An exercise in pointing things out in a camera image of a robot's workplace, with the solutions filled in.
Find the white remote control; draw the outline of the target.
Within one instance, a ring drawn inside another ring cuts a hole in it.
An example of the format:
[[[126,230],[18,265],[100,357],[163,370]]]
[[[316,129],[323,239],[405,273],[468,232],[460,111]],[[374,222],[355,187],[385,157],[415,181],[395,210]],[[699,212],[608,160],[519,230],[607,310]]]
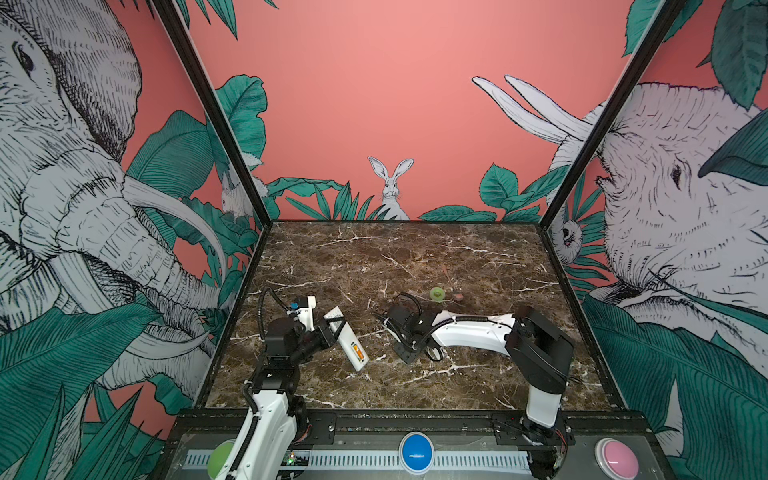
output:
[[[326,313],[324,317],[337,317],[341,315],[343,315],[341,309],[338,306],[336,306],[333,309],[331,309],[328,313]],[[358,337],[356,336],[356,334],[354,333],[353,329],[351,328],[348,322],[344,331],[344,336],[345,336],[344,344],[340,345],[340,347],[344,351],[346,357],[348,358],[348,360],[350,361],[354,369],[356,371],[361,371],[368,364],[370,357],[368,356],[366,350],[364,349],[363,345],[361,344],[360,340],[358,339]],[[353,351],[352,343],[357,343],[365,353],[366,358],[363,362],[361,362],[357,358],[355,352]]]

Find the orange AAA battery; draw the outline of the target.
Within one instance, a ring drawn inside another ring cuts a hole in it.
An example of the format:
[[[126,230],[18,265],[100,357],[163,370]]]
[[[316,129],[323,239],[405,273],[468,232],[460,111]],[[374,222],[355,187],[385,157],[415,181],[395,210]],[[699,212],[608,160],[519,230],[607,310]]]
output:
[[[360,348],[360,346],[357,343],[352,343],[352,348],[353,348],[353,351],[355,352],[357,358],[361,362],[363,362],[365,360],[366,356],[365,356],[365,353],[363,352],[363,350]]]

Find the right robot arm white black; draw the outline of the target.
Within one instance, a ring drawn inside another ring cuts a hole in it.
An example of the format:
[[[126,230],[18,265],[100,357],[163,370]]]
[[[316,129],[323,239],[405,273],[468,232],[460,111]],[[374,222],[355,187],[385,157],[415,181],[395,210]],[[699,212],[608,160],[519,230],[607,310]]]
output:
[[[522,306],[503,315],[467,315],[448,310],[414,310],[399,302],[374,317],[394,337],[393,348],[407,364],[424,355],[444,358],[445,347],[469,347],[511,359],[528,383],[525,412],[515,427],[532,445],[568,446],[561,400],[569,382],[573,340],[541,312]]]

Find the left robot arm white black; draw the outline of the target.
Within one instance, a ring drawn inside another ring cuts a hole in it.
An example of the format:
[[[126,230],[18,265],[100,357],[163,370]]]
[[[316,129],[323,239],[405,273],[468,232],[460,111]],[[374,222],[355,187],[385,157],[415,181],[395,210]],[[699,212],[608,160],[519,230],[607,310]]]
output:
[[[219,445],[208,463],[211,479],[276,479],[289,446],[311,430],[305,400],[296,394],[300,366],[335,346],[347,321],[333,308],[313,316],[313,296],[287,304],[266,287],[257,320],[264,349],[241,393],[248,405],[236,439]]]

